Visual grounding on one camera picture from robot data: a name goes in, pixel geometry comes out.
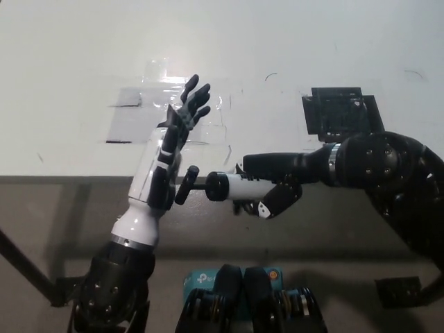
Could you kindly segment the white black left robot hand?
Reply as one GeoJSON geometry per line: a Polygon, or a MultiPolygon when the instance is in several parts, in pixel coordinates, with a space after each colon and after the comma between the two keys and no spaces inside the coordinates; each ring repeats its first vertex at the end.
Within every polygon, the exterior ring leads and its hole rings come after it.
{"type": "Polygon", "coordinates": [[[128,209],[117,219],[111,242],[123,248],[152,250],[159,241],[159,222],[171,208],[181,150],[199,120],[211,110],[210,84],[187,80],[180,100],[169,104],[165,118],[151,133],[128,192],[128,209]]]}

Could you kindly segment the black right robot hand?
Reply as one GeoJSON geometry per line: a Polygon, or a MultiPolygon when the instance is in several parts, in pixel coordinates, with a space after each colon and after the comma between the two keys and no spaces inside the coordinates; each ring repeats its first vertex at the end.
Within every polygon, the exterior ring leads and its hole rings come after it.
{"type": "Polygon", "coordinates": [[[302,197],[302,186],[321,182],[336,185],[336,158],[341,144],[326,144],[310,153],[260,153],[243,157],[236,172],[275,186],[261,199],[235,200],[233,212],[245,211],[261,219],[272,219],[302,197]]]}

